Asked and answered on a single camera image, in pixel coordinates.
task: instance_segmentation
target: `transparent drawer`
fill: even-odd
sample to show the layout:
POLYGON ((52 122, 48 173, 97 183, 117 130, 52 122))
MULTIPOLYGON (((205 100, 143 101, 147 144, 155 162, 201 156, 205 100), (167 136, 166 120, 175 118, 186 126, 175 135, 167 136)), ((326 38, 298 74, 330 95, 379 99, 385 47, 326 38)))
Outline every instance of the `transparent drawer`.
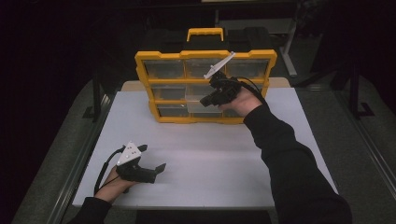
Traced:
MULTIPOLYGON (((210 69, 211 65, 220 62, 221 59, 188 59, 185 61, 186 77, 189 78, 204 78, 204 75, 210 69)), ((222 73, 225 72, 224 66, 220 69, 222 73)))
POLYGON ((218 113, 192 113, 194 118, 221 118, 222 115, 218 113))
POLYGON ((231 77, 264 77, 268 66, 267 59, 232 59, 227 66, 227 75, 231 77))
POLYGON ((204 107, 200 100, 212 93, 214 89, 208 84, 188 84, 185 99, 189 113, 221 113, 217 106, 204 107))
POLYGON ((184 68, 181 60, 145 60, 149 78, 183 78, 184 68))
POLYGON ((241 118, 235 111, 228 109, 223 112, 224 118, 241 118))
POLYGON ((183 84, 152 84, 151 89, 156 100, 182 100, 186 93, 183 84))
POLYGON ((186 105, 157 105, 160 117, 188 117, 190 114, 187 111, 186 105))

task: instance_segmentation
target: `white table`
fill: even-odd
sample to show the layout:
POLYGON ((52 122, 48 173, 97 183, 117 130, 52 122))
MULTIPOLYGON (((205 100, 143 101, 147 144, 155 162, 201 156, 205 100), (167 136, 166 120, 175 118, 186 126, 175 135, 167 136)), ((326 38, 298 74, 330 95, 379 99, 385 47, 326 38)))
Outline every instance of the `white table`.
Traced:
MULTIPOLYGON (((298 141, 311 148, 319 170, 336 190, 318 145, 292 88, 270 88, 272 112, 290 124, 298 141)), ((130 209, 267 209, 274 207, 268 169, 244 124, 158 123, 145 91, 120 91, 73 201, 92 196, 103 163, 113 151, 133 141, 147 144, 139 165, 154 169, 166 162, 155 184, 138 184, 115 206, 130 209)), ((109 167, 116 164, 116 155, 109 167)))

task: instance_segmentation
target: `white tool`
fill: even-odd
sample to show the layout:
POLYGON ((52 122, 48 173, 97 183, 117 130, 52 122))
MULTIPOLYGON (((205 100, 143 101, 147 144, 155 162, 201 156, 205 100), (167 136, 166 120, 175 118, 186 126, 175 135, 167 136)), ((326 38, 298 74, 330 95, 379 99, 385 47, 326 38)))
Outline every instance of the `white tool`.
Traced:
POLYGON ((128 145, 126 145, 125 149, 122 151, 122 155, 120 156, 119 161, 117 161, 117 165, 123 165, 128 161, 139 158, 141 155, 142 152, 139 150, 139 148, 137 148, 137 146, 133 142, 129 142, 128 145))
POLYGON ((235 55, 235 52, 231 51, 231 54, 227 56, 225 59, 221 60, 219 63, 216 63, 215 65, 210 66, 210 70, 207 72, 206 75, 204 75, 205 79, 208 79, 212 77, 216 72, 222 68, 228 61, 231 60, 231 58, 235 55))

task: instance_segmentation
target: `yellow storage organizer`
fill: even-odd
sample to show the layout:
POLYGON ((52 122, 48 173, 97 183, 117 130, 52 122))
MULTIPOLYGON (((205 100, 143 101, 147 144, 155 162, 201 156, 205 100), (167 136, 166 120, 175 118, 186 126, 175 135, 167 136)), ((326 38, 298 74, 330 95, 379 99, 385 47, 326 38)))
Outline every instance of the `yellow storage organizer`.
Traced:
POLYGON ((194 28, 186 34, 152 30, 145 40, 134 57, 136 71, 158 122, 241 123, 243 118, 233 111, 201 105, 200 100, 214 91, 204 75, 234 51, 220 71, 227 77, 250 79, 265 96, 276 63, 276 52, 262 27, 229 31, 227 36, 221 28, 194 28))

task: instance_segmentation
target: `black sleeve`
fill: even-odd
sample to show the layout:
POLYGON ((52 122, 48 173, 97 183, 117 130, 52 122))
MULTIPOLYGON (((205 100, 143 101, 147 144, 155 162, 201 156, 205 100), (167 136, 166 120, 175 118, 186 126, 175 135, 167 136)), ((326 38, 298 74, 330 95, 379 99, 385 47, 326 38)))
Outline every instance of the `black sleeve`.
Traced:
POLYGON ((111 204, 101 199, 87 197, 77 215, 69 224, 99 224, 104 223, 111 204))
POLYGON ((347 202, 318 169, 289 124, 260 105, 244 119, 268 166, 279 223, 352 223, 347 202))

